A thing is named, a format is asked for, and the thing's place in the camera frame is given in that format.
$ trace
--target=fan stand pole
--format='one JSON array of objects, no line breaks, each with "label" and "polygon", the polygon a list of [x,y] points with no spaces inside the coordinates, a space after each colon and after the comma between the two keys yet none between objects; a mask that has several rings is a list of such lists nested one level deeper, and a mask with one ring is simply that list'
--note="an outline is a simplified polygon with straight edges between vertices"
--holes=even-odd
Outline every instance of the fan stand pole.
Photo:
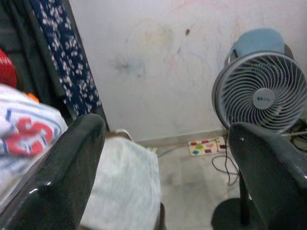
[{"label": "fan stand pole", "polygon": [[266,230],[248,190],[241,172],[240,198],[228,199],[215,209],[211,224],[214,230]]}]

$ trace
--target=fan base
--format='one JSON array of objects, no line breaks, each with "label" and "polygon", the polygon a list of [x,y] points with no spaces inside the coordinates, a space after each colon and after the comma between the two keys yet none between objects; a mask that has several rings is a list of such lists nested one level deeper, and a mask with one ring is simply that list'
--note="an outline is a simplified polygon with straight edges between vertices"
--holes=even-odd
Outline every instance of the fan base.
[{"label": "fan base", "polygon": [[266,230],[254,203],[249,203],[249,223],[243,225],[240,216],[240,199],[226,200],[215,209],[211,224],[214,230]]}]

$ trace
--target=floor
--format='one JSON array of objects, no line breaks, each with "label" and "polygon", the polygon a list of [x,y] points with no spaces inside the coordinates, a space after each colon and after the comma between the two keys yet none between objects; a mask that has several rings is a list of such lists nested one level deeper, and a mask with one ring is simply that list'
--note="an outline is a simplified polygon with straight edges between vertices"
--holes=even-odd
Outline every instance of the floor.
[{"label": "floor", "polygon": [[[159,148],[158,156],[173,147]],[[211,163],[213,154],[190,157],[183,146],[159,157],[162,202],[168,230],[212,230],[211,218],[216,206],[230,197],[239,197],[238,181],[227,186],[227,174]],[[215,160],[224,169],[224,158]],[[229,162],[229,170],[235,172]]]}]

